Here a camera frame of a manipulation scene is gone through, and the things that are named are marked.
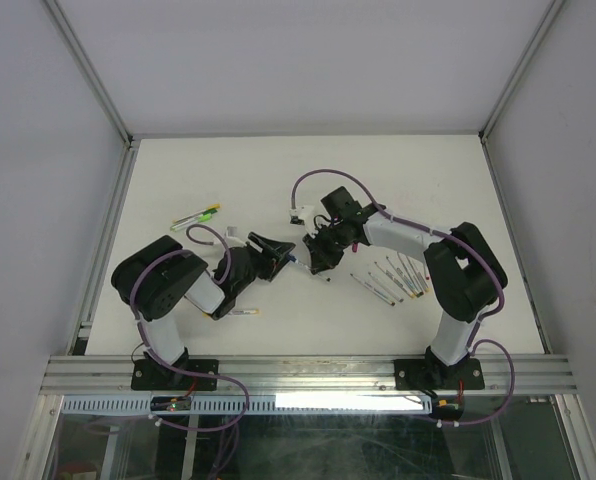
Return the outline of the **purple pen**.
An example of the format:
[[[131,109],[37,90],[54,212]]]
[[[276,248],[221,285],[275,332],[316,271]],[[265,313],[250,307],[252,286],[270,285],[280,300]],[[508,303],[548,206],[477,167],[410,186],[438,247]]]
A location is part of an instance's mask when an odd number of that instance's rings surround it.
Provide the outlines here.
[[[362,278],[358,277],[355,274],[351,274],[350,277],[352,279],[354,279],[357,283],[359,283],[360,285],[362,285],[365,289],[367,289],[368,291],[370,291],[373,295],[375,295],[378,298],[380,298],[383,302],[385,302],[389,306],[391,306],[391,307],[394,307],[395,306],[395,302],[386,293],[384,293],[383,291],[379,290],[377,287],[375,287],[369,281],[366,281],[365,279],[362,279]]]

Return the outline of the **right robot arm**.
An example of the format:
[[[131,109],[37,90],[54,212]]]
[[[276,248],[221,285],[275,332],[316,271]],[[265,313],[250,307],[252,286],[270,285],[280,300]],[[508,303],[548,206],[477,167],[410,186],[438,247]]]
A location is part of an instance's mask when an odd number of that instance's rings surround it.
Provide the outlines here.
[[[314,273],[337,267],[355,244],[389,249],[427,268],[442,316],[425,374],[437,387],[452,384],[482,321],[505,305],[508,278],[480,230],[463,222],[444,231],[398,217],[375,201],[362,206],[344,187],[321,203],[330,221],[303,237]]]

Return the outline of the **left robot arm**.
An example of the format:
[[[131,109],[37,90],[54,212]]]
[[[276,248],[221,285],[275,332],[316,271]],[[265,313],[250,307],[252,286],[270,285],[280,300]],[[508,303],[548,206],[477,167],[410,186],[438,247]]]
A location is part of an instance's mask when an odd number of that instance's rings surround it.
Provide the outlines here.
[[[187,377],[188,350],[182,341],[174,308],[185,299],[202,313],[219,320],[231,313],[237,297],[257,280],[272,281],[291,261],[295,244],[251,232],[245,240],[212,233],[223,247],[214,270],[194,252],[164,235],[123,260],[111,275],[111,285],[129,306],[147,355],[155,363],[153,377],[176,388]]]

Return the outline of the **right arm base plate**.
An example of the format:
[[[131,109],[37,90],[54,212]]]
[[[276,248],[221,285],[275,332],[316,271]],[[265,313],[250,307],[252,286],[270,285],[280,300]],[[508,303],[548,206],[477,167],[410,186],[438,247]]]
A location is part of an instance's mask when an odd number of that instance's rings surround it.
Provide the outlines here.
[[[393,366],[395,387],[399,391],[479,391],[485,388],[481,364],[469,356],[452,366],[427,358],[395,359]]]

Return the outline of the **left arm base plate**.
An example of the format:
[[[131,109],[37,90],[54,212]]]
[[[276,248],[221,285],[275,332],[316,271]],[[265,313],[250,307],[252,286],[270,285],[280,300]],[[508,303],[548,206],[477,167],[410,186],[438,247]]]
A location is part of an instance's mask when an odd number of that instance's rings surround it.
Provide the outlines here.
[[[217,359],[187,357],[174,364],[176,368],[201,374],[211,378],[196,378],[174,372],[155,362],[149,356],[134,361],[131,389],[133,391],[187,391],[195,386],[194,392],[215,391],[219,373]]]

